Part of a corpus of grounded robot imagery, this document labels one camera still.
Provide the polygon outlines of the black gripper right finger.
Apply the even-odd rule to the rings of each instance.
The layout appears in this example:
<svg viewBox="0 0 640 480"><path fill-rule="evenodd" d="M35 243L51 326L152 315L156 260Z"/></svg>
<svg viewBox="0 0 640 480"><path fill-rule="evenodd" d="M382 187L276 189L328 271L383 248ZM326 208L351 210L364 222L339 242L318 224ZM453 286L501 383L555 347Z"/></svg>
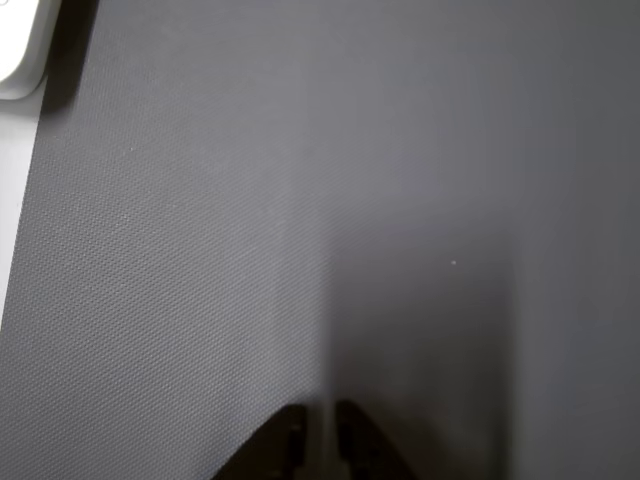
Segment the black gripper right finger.
<svg viewBox="0 0 640 480"><path fill-rule="evenodd" d="M337 449L351 479L415 480L416 474L373 419L355 402L336 403Z"/></svg>

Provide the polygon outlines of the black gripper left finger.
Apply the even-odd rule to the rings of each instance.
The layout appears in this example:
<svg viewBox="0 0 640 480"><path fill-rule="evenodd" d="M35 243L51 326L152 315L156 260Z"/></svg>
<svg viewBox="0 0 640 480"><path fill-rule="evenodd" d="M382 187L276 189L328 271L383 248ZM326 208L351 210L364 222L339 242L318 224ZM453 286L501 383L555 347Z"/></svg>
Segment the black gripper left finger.
<svg viewBox="0 0 640 480"><path fill-rule="evenodd" d="M285 405L254 431L213 479L292 480L305 464L307 435L307 407Z"/></svg>

